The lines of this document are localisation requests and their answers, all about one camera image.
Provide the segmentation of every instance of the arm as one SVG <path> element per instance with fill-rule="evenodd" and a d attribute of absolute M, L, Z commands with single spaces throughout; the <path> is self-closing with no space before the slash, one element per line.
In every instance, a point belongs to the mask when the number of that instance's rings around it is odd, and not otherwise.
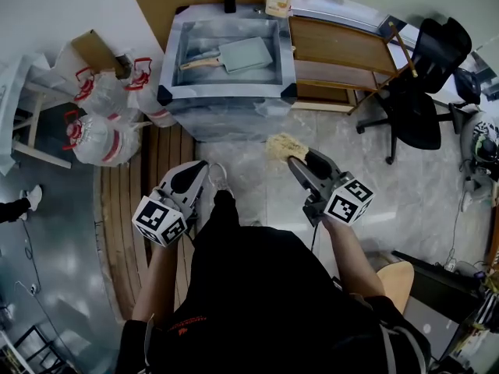
<path fill-rule="evenodd" d="M 146 284 L 139 293 L 132 319 L 154 322 L 161 327 L 172 317 L 175 303 L 178 244 L 168 248 L 156 246 L 147 271 Z"/>
<path fill-rule="evenodd" d="M 323 219 L 323 224 L 331 236 L 334 256 L 345 290 L 364 298 L 384 295 L 383 284 L 367 261 L 353 230 L 328 217 Z"/>

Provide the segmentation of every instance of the black office chair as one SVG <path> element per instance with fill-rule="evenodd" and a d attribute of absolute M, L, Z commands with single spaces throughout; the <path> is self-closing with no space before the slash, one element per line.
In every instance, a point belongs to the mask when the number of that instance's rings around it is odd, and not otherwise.
<path fill-rule="evenodd" d="M 357 132 L 367 127 L 389 124 L 391 126 L 391 156 L 387 164 L 393 164 L 397 139 L 421 150 L 438 150 L 441 146 L 439 122 L 449 117 L 437 115 L 432 98 L 426 93 L 436 93 L 449 76 L 462 64 L 471 52 L 471 38 L 454 19 L 440 25 L 433 19 L 425 19 L 419 30 L 412 61 L 418 76 L 414 78 L 406 69 L 391 81 L 385 90 L 390 96 L 375 94 L 387 118 L 357 123 Z"/>

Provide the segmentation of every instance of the person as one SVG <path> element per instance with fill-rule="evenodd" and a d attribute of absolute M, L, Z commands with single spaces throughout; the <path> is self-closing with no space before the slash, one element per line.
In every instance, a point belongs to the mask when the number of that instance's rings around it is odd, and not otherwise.
<path fill-rule="evenodd" d="M 193 240 L 186 300 L 173 311 L 177 249 L 157 247 L 115 372 L 425 372 L 426 338 L 384 296 L 350 227 L 323 220 L 341 291 L 290 231 L 241 227 L 225 169 L 209 176 L 217 194 Z"/>
<path fill-rule="evenodd" d="M 26 221 L 28 210 L 33 212 L 37 210 L 41 201 L 43 192 L 39 185 L 35 185 L 33 190 L 26 192 L 22 190 L 19 193 L 19 199 L 12 203 L 0 203 L 0 223 L 6 221 L 13 222 L 17 219 Z"/>

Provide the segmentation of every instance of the black and white marker cube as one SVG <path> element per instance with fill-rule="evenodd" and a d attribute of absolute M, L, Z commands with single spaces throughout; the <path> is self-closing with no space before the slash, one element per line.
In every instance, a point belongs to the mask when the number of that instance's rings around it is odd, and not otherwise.
<path fill-rule="evenodd" d="M 324 212 L 351 226 L 364 215 L 373 198 L 374 192 L 354 178 L 333 191 Z"/>
<path fill-rule="evenodd" d="M 144 237 L 164 247 L 176 241 L 187 229 L 182 213 L 148 196 L 142 197 L 132 222 Z"/>

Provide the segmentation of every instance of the yellow sponge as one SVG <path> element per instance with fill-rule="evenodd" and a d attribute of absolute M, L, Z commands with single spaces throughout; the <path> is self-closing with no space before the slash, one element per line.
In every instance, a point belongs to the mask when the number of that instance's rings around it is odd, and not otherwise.
<path fill-rule="evenodd" d="M 267 154 L 282 162 L 287 162 L 289 157 L 297 157 L 304 161 L 308 152 L 307 146 L 286 133 L 277 134 L 267 140 Z"/>

